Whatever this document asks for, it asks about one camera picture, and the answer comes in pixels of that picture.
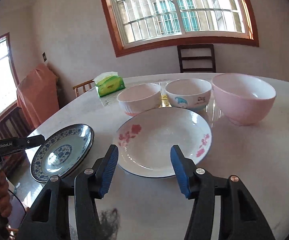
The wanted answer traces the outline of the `left hand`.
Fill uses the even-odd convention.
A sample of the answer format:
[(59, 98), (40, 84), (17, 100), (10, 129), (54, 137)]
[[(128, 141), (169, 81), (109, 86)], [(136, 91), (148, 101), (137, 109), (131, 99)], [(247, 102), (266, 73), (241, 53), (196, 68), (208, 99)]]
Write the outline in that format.
[(0, 214), (7, 218), (12, 212), (12, 205), (10, 203), (10, 195), (8, 192), (9, 183), (3, 171), (0, 171)]

